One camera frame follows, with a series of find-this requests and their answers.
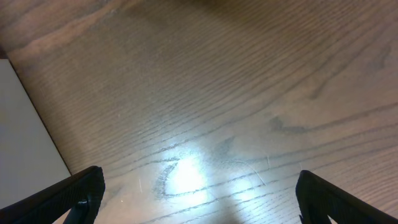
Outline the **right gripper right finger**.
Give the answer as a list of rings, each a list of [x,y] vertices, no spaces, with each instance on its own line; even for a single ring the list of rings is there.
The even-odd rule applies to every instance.
[[[390,223],[397,219],[345,192],[309,170],[300,172],[295,194],[303,224]]]

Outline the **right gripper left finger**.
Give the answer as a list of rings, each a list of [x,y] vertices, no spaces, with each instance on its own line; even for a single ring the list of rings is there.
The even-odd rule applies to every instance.
[[[92,224],[105,191],[103,170],[91,166],[19,202],[1,209],[1,223]]]

